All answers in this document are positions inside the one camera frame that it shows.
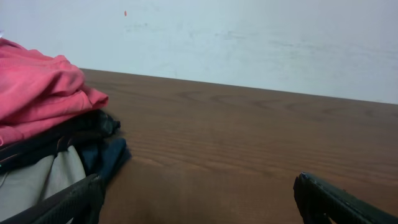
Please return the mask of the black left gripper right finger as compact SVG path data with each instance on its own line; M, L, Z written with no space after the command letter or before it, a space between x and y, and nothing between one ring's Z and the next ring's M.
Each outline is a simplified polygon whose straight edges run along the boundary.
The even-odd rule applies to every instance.
M397 224L397 217L313 174L300 173L293 190L304 224Z

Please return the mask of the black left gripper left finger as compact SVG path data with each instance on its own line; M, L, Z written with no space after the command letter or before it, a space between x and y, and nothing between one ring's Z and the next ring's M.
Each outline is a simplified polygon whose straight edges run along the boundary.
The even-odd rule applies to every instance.
M102 178L91 174L1 224L97 224L104 198Z

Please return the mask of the orange red t-shirt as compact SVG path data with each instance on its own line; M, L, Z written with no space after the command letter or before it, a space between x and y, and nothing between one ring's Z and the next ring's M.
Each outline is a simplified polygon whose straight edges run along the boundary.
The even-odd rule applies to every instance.
M49 57L1 39L1 145L28 139L108 104L63 55Z

